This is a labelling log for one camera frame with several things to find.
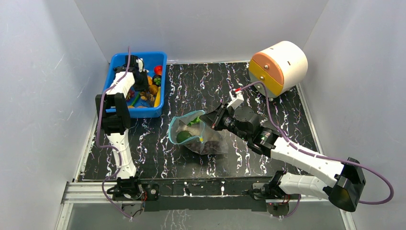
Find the brown longan fruit bunch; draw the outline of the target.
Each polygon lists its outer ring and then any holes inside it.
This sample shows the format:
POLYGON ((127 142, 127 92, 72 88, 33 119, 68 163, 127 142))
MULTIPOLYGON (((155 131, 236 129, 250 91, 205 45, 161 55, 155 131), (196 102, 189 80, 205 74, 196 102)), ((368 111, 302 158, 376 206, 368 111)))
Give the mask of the brown longan fruit bunch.
POLYGON ((146 91, 140 92, 140 99, 143 101, 154 102, 158 94, 159 87, 152 84, 146 91))

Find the grey toy fish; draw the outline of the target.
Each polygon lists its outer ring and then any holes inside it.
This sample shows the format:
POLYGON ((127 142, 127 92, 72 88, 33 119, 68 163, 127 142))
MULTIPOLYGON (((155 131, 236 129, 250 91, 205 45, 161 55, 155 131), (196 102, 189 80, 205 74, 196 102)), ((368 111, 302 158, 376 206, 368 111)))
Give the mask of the grey toy fish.
POLYGON ((187 130, 191 133, 192 137, 195 137, 195 136, 200 137, 202 135, 205 127, 206 127, 206 124, 204 122, 200 122, 199 124, 194 125, 194 126, 187 126, 187 124, 185 124, 185 123, 180 123, 176 132, 178 134, 180 131, 187 130))

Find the clear zip top bag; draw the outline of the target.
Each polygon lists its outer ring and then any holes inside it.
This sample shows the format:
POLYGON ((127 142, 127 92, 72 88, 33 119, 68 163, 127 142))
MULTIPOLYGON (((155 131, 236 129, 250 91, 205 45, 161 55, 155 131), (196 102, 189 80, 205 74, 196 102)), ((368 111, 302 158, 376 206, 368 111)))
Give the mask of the clear zip top bag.
POLYGON ((225 131, 211 129, 201 120, 204 114, 205 111, 197 110, 173 117, 168 130, 169 141, 200 155, 227 154, 225 131))

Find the green toy avocado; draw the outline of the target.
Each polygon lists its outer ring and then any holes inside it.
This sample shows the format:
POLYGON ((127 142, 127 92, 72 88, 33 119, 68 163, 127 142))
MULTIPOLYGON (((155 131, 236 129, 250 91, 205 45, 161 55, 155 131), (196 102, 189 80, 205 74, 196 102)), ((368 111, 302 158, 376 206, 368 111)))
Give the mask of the green toy avocado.
POLYGON ((176 141, 178 144, 183 143, 185 141, 187 141, 189 138, 191 138, 192 135, 189 131, 187 130, 183 130, 180 131, 177 135, 176 135, 176 141))

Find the green toy lettuce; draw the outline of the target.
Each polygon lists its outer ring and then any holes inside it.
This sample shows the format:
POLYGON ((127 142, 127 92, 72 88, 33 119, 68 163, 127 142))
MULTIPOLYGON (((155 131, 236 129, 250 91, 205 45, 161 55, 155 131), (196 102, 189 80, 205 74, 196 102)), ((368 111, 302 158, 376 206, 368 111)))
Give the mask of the green toy lettuce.
POLYGON ((200 117, 199 116, 197 116, 197 117, 195 117, 192 121, 190 121, 188 124, 187 124, 187 126, 194 126, 194 125, 197 125, 197 124, 199 124, 200 123, 200 117))

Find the dark purple grape bunch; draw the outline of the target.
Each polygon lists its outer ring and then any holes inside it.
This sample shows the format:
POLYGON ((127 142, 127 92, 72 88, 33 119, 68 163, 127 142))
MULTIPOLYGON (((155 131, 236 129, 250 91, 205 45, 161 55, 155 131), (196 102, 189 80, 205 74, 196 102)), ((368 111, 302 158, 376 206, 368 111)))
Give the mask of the dark purple grape bunch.
POLYGON ((204 142, 198 141, 196 152, 201 155, 219 155, 228 152, 228 145, 222 138, 213 138, 204 142))

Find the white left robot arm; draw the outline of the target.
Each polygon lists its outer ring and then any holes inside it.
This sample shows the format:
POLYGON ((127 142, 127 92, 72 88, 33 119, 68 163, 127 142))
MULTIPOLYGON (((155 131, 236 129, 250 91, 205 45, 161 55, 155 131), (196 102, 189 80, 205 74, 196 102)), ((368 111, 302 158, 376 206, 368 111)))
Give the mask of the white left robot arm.
POLYGON ((137 169, 132 160, 128 132, 131 117, 126 98, 130 89, 138 80, 147 80, 144 62, 135 55, 126 55, 125 64, 115 69, 111 85, 96 95, 99 131, 103 131, 109 140, 116 164, 117 184, 107 190, 113 197, 138 200, 143 194, 143 187, 137 183, 137 169))

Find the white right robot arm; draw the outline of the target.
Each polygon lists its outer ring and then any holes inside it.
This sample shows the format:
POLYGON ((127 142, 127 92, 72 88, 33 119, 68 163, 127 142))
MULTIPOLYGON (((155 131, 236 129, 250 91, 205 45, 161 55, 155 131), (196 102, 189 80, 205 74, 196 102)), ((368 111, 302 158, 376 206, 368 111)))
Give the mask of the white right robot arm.
POLYGON ((277 172, 268 185, 273 197, 303 194, 327 199, 344 211, 356 210, 366 184, 358 160, 328 160, 317 152, 286 141, 274 128, 262 126, 260 116, 246 106, 234 110, 222 104, 201 115, 200 120, 213 130, 228 130, 235 134, 259 155, 284 161, 309 173, 300 176, 277 172))

